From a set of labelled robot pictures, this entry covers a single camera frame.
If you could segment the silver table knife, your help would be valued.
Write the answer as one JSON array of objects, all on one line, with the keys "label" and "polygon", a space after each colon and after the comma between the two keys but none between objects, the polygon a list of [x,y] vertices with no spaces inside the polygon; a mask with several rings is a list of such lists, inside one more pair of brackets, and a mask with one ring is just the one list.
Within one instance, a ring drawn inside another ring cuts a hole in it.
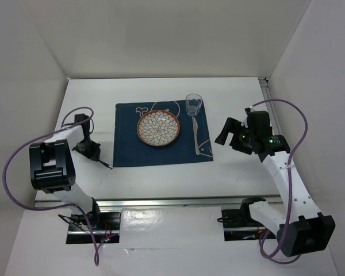
[{"label": "silver table knife", "polygon": [[194,135],[194,145],[195,145],[195,154],[200,155],[200,148],[198,145],[198,123],[195,117],[192,117],[192,124],[193,124],[193,135]]}]

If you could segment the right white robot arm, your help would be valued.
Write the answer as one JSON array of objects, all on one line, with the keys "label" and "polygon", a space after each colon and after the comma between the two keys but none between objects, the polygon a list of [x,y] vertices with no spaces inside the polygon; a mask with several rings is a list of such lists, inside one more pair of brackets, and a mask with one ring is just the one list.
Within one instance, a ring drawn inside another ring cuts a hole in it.
[{"label": "right white robot arm", "polygon": [[215,142],[247,155],[256,154],[273,178],[285,206],[274,209],[263,197],[245,198],[239,218],[245,225],[261,224],[275,235],[279,251],[287,257],[324,250],[336,228],[332,216],[323,215],[308,193],[295,165],[291,149],[282,135],[274,135],[265,111],[246,109],[247,118],[227,118]]}]

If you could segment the blue whale placemat cloth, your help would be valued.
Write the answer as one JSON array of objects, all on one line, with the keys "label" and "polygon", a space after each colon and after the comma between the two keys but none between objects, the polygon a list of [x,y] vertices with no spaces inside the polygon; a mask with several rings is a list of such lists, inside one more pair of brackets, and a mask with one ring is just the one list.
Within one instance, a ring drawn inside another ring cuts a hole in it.
[{"label": "blue whale placemat cloth", "polygon": [[[137,135],[139,119],[150,111],[166,110],[177,117],[181,129],[169,145],[154,147],[144,143]],[[198,124],[196,154],[193,122],[186,112],[186,103],[179,101],[118,103],[114,130],[113,166],[141,167],[169,164],[210,162],[213,160],[205,106],[195,119]]]}]

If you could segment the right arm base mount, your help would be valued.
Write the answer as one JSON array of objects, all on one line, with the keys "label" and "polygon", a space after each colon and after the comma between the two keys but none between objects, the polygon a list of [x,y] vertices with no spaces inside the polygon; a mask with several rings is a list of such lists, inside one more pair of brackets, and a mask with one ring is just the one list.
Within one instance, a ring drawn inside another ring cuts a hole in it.
[{"label": "right arm base mount", "polygon": [[223,226],[225,241],[258,240],[265,230],[261,223],[249,219],[242,203],[253,203],[255,200],[280,203],[279,196],[219,197],[217,200],[221,207],[217,222]]}]

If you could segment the silver fork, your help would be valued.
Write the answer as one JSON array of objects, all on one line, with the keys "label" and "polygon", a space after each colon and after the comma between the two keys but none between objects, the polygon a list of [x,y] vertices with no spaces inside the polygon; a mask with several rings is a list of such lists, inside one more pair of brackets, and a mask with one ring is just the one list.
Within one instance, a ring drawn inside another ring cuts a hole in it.
[{"label": "silver fork", "polygon": [[108,163],[106,163],[106,162],[104,162],[102,160],[97,160],[97,162],[99,162],[100,164],[102,164],[103,166],[105,166],[106,168],[108,168],[110,170],[113,169],[113,167],[110,164],[108,164]]}]

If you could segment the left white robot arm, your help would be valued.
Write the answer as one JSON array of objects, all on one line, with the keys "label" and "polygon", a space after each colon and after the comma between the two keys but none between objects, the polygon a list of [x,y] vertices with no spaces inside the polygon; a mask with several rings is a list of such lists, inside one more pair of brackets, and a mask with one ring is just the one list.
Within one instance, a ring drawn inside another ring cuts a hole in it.
[{"label": "left white robot arm", "polygon": [[85,114],[76,114],[75,126],[65,126],[46,141],[31,144],[29,159],[33,188],[68,204],[78,223],[96,229],[102,223],[102,215],[95,199],[76,183],[71,155],[75,151],[90,161],[99,161],[100,144],[90,138],[90,120]]}]

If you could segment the clear plastic cup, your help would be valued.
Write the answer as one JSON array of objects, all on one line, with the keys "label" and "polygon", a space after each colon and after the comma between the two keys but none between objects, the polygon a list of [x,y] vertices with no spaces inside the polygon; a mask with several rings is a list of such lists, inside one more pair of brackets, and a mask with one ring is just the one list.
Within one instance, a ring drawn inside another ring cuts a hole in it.
[{"label": "clear plastic cup", "polygon": [[195,117],[200,112],[203,100],[198,94],[189,94],[185,98],[186,112],[189,116]]}]

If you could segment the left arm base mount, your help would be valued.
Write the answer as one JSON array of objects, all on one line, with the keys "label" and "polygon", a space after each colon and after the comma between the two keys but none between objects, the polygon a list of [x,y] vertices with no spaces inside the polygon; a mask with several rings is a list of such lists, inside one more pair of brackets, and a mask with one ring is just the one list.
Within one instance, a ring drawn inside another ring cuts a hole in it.
[{"label": "left arm base mount", "polygon": [[[83,216],[59,214],[58,217],[68,224],[66,244],[91,244],[93,242]],[[120,242],[120,210],[101,212],[98,221],[91,218],[90,222],[97,244],[116,244]]]}]

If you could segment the floral ceramic plate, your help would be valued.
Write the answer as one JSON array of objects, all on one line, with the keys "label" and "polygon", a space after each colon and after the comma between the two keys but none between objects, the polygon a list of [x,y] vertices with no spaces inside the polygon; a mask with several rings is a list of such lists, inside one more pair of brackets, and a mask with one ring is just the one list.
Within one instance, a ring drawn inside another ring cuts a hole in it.
[{"label": "floral ceramic plate", "polygon": [[137,135],[146,144],[162,147],[171,144],[180,133],[180,123],[166,110],[153,110],[143,115],[137,123]]}]

